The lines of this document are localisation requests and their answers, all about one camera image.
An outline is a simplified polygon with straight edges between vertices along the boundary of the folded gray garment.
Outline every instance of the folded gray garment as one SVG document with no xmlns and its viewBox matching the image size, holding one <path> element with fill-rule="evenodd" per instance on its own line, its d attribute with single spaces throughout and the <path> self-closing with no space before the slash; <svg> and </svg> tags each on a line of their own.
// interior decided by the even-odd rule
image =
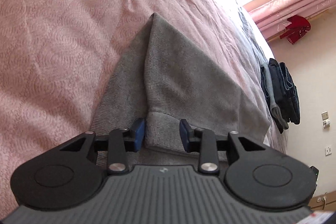
<svg viewBox="0 0 336 224">
<path fill-rule="evenodd" d="M 272 114 L 274 119 L 277 119 L 279 121 L 279 123 L 282 125 L 282 127 L 284 129 L 288 129 L 289 128 L 288 122 L 286 122 L 283 119 L 283 117 L 281 115 L 280 107 L 277 105 L 277 103 L 275 102 L 275 99 L 274 99 L 272 77 L 271 77 L 271 73 L 269 71 L 268 62 L 262 63 L 262 66 L 265 69 L 266 89 L 267 89 L 268 95 L 269 95 L 269 108 L 270 108 L 271 114 Z"/>
<path fill-rule="evenodd" d="M 152 164 L 191 160 L 180 140 L 180 119 L 224 136 L 239 131 L 260 142 L 270 125 L 223 70 L 156 13 L 117 64 L 91 130 L 107 134 L 139 117 L 147 118 L 145 147 L 156 150 L 143 152 Z M 224 153 L 219 156 L 226 159 Z M 130 160 L 145 163 L 146 157 Z"/>
</svg>

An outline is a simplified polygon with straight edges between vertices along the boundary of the gray ribbed panel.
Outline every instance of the gray ribbed panel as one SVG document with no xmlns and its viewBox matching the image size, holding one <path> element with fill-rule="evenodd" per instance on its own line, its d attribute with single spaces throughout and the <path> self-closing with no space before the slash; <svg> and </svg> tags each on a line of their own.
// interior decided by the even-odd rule
<svg viewBox="0 0 336 224">
<path fill-rule="evenodd" d="M 197 174 L 192 166 L 136 165 L 108 178 L 88 202 L 60 212 L 21 206 L 4 224 L 293 224 L 307 208 L 284 213 L 260 212 L 225 192 L 218 178 Z"/>
</svg>

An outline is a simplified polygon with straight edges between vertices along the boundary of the beige wall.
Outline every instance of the beige wall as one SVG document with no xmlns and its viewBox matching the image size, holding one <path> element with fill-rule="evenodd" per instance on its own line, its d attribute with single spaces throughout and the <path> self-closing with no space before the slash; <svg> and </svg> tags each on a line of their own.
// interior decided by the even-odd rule
<svg viewBox="0 0 336 224">
<path fill-rule="evenodd" d="M 285 62 L 298 89 L 301 122 L 290 123 L 288 154 L 319 170 L 315 195 L 336 190 L 336 10 L 311 22 L 311 30 L 295 45 L 270 42 L 278 62 Z M 321 113 L 329 112 L 323 129 Z M 325 156 L 331 145 L 332 154 Z"/>
</svg>

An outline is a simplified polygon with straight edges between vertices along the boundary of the white logo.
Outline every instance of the white logo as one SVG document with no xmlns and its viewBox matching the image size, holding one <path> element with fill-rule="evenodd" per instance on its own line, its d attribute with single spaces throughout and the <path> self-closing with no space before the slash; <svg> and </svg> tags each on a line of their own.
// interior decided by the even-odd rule
<svg viewBox="0 0 336 224">
<path fill-rule="evenodd" d="M 160 169 L 160 172 L 161 172 L 161 173 L 166 173 L 166 172 L 168 172 L 168 168 L 165 168 L 165 167 L 164 167 L 164 168 L 161 168 L 161 169 Z"/>
</svg>

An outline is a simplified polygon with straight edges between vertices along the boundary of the red cloth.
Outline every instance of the red cloth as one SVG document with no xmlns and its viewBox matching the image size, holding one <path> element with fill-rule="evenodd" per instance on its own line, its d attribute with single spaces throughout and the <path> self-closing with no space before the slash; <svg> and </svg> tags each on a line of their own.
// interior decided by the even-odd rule
<svg viewBox="0 0 336 224">
<path fill-rule="evenodd" d="M 280 39 L 286 37 L 291 44 L 297 42 L 311 29 L 310 23 L 304 17 L 294 15 L 287 20 L 291 24 L 286 27 L 287 32 L 280 35 Z"/>
</svg>

